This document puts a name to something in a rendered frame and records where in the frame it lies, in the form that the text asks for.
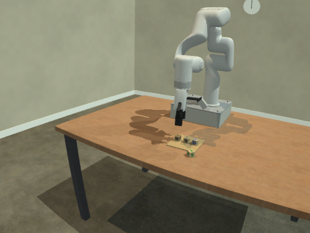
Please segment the beige block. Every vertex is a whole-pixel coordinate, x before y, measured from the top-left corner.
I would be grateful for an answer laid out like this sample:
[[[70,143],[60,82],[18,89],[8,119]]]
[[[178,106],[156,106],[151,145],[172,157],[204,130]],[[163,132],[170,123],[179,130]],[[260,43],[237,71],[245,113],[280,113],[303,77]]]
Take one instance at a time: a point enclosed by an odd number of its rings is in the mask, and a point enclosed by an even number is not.
[[[187,150],[187,156],[190,157],[194,157],[195,156],[195,151],[193,149],[191,150]]]
[[[181,135],[176,134],[174,137],[175,141],[180,141],[181,140]]]
[[[197,145],[198,144],[198,140],[197,138],[193,138],[192,139],[192,145]]]
[[[184,139],[183,139],[183,143],[189,143],[190,142],[190,137],[188,136],[185,136]]]

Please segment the tan flat mat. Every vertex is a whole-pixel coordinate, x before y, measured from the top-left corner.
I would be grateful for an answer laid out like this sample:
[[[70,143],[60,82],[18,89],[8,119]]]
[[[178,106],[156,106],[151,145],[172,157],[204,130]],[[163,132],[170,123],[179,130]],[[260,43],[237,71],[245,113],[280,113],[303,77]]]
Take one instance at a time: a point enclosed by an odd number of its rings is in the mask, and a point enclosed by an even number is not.
[[[171,140],[169,143],[167,143],[167,146],[170,147],[174,147],[174,148],[178,148],[181,150],[191,150],[193,149],[195,152],[199,149],[199,147],[204,143],[205,140],[199,139],[199,142],[197,145],[192,145],[192,139],[193,137],[190,137],[190,142],[187,143],[183,143],[183,139],[184,139],[185,135],[181,135],[181,140],[180,141],[175,141],[174,138],[173,140]]]

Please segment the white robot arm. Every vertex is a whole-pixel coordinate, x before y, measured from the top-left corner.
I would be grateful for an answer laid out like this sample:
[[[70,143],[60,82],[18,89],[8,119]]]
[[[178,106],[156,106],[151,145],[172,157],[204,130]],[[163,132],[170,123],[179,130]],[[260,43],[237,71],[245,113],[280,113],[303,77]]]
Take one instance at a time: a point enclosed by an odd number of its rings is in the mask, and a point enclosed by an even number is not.
[[[229,22],[230,17],[230,10],[226,7],[200,9],[196,13],[190,36],[178,45],[174,55],[174,87],[188,89],[191,88],[192,73],[199,73],[204,68],[202,58],[184,55],[190,48],[207,41],[208,51],[225,54],[210,54],[205,57],[204,97],[186,98],[187,100],[197,100],[203,110],[207,106],[220,106],[218,102],[220,76],[217,71],[231,71],[233,69],[234,42],[231,38],[221,36],[221,27]]]

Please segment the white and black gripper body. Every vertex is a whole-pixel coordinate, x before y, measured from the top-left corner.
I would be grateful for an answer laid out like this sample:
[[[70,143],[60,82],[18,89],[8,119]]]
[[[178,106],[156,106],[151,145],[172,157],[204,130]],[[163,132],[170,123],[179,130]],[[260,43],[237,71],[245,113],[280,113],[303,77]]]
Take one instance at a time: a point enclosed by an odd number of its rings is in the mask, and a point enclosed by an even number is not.
[[[174,87],[175,90],[175,98],[174,98],[174,111],[177,109],[178,107],[178,102],[181,103],[181,109],[183,110],[183,112],[185,111],[186,108],[186,104],[187,104],[187,97],[188,97],[188,89],[181,89],[181,88],[176,88]]]

